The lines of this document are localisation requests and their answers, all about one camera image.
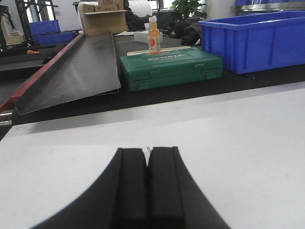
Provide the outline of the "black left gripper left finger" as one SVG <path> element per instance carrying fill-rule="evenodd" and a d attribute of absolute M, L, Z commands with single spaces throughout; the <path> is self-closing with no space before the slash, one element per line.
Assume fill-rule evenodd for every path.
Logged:
<path fill-rule="evenodd" d="M 35 228 L 143 229 L 147 219 L 145 177 L 142 150 L 118 148 L 87 190 Z"/>

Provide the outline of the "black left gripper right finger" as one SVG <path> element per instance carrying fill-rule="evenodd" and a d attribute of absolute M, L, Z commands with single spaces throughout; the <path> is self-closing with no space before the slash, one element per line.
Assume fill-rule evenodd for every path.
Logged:
<path fill-rule="evenodd" d="M 186 168 L 177 147 L 155 147 L 149 164 L 149 216 L 154 229 L 227 229 Z"/>

